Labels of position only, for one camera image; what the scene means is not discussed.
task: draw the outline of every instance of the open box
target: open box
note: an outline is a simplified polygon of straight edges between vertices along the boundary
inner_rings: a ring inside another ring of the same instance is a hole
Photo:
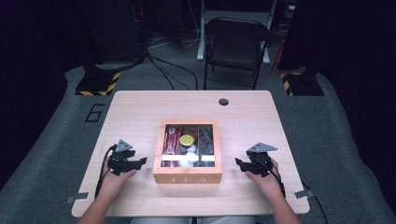
[[[155,153],[157,184],[218,184],[219,123],[213,119],[163,120]]]

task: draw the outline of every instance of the round black hole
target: round black hole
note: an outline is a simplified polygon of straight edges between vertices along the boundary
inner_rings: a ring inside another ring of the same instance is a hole
[[[228,105],[228,103],[230,103],[230,102],[227,99],[222,98],[219,100],[220,105]]]

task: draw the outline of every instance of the wooden table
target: wooden table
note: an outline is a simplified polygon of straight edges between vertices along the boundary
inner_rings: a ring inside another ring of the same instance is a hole
[[[228,105],[220,105],[225,98]],[[217,119],[223,175],[220,184],[157,185],[152,175],[162,119]],[[214,217],[272,214],[258,187],[234,158],[249,161],[246,150],[258,142],[277,147],[269,155],[279,164],[286,198],[297,214],[307,213],[306,198],[274,100],[269,91],[118,91],[108,110],[91,161],[72,209],[81,217],[94,199],[103,157],[119,140],[134,147],[132,160],[147,163],[125,184],[109,208],[110,217]]]

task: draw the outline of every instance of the human arm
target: human arm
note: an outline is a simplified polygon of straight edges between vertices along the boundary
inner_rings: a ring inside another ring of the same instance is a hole
[[[272,163],[275,166],[273,168],[274,174],[279,176],[279,173],[277,172],[277,162],[272,160]],[[265,177],[261,177],[260,175],[254,175],[249,171],[246,172],[246,175],[254,183],[259,185],[260,191],[270,202],[277,224],[301,223],[283,196],[279,182],[273,175],[269,174]]]
[[[124,183],[134,174],[136,174],[136,170],[132,170],[121,175],[114,175],[113,173],[108,172],[107,163],[108,159],[105,165],[106,169],[104,169],[103,173],[104,179],[102,182],[102,187],[100,188],[99,193],[93,203],[78,221],[78,224],[105,223],[108,207],[119,194]]]

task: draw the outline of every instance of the human hand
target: human hand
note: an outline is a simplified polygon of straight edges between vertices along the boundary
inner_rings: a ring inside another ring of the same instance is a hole
[[[106,159],[104,171],[102,173],[103,182],[99,190],[98,197],[105,197],[107,200],[113,201],[119,194],[125,182],[136,174],[136,170],[129,171],[120,175],[114,175],[108,168],[109,158]]]
[[[277,175],[277,177],[279,177],[279,173],[277,171],[277,162],[273,159],[271,159],[271,162],[274,165],[272,171]],[[272,174],[261,177],[260,175],[255,175],[250,171],[246,171],[246,175],[254,183],[259,185],[260,191],[270,201],[270,203],[276,199],[279,199],[279,197],[284,198],[279,186],[279,182]]]

